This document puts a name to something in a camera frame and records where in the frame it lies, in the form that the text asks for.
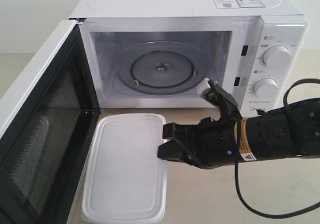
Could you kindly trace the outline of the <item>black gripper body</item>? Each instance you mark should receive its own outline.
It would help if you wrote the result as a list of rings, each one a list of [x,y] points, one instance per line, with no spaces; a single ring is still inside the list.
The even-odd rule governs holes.
[[[193,155],[187,163],[205,170],[234,165],[236,160],[241,163],[241,157],[236,153],[235,124],[235,119],[202,119],[192,129],[188,147]]]

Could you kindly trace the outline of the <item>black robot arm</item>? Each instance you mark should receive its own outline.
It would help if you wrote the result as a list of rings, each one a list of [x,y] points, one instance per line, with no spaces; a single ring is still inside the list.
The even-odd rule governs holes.
[[[289,111],[277,108],[244,120],[237,147],[236,118],[210,117],[198,124],[167,123],[166,140],[158,158],[210,170],[239,162],[267,161],[297,156],[320,156],[320,100],[311,98],[289,104]]]

